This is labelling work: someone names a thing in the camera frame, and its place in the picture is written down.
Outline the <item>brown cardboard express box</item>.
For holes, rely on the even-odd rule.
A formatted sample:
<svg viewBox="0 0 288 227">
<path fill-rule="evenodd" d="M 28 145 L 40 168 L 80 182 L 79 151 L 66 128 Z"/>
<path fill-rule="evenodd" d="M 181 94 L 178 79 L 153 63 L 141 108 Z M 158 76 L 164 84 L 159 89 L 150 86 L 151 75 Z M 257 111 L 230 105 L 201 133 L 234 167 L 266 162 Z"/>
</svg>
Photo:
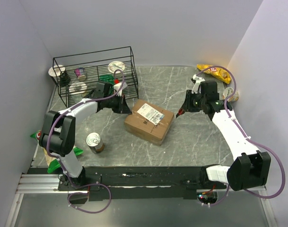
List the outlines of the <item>brown cardboard express box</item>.
<svg viewBox="0 0 288 227">
<path fill-rule="evenodd" d="M 174 113 L 139 99 L 124 121 L 125 129 L 154 145 L 160 146 L 173 121 Z"/>
</svg>

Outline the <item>red black utility knife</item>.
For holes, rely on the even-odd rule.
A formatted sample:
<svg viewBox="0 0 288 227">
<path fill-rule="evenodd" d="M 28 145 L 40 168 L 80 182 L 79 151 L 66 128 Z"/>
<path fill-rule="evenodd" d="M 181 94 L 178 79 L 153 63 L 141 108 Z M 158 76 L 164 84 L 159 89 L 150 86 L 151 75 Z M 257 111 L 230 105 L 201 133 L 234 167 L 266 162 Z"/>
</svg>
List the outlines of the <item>red black utility knife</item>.
<svg viewBox="0 0 288 227">
<path fill-rule="evenodd" d="M 185 110 L 183 108 L 180 108 L 176 114 L 176 118 L 178 118 L 179 116 L 183 115 L 185 113 Z"/>
</svg>

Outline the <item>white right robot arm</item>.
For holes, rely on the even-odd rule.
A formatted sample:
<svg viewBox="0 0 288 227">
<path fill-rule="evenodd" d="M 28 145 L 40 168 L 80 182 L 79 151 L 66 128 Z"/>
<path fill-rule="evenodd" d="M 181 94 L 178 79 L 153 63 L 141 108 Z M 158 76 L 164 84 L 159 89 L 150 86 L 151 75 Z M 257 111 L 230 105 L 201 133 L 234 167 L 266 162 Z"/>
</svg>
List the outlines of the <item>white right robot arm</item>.
<svg viewBox="0 0 288 227">
<path fill-rule="evenodd" d="M 268 179 L 271 157 L 247 141 L 235 125 L 232 106 L 219 98 L 217 83 L 200 77 L 192 79 L 177 116 L 203 111 L 222 133 L 233 155 L 231 166 L 210 165 L 203 168 L 200 185 L 211 188 L 216 182 L 228 184 L 234 191 L 264 186 Z"/>
</svg>

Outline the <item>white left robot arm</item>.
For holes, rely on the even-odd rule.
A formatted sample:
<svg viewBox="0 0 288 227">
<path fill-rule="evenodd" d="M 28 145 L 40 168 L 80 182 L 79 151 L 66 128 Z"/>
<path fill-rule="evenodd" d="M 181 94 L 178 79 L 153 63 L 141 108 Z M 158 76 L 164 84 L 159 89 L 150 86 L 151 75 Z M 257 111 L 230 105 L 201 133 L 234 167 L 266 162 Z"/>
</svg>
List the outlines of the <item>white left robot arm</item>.
<svg viewBox="0 0 288 227">
<path fill-rule="evenodd" d="M 112 85 L 99 81 L 95 89 L 80 102 L 65 110 L 45 114 L 39 145 L 59 162 L 70 186 L 75 190 L 81 190 L 86 185 L 85 168 L 73 151 L 76 124 L 104 108 L 112 109 L 117 114 L 131 114 L 123 94 L 126 87 L 126 82 Z"/>
</svg>

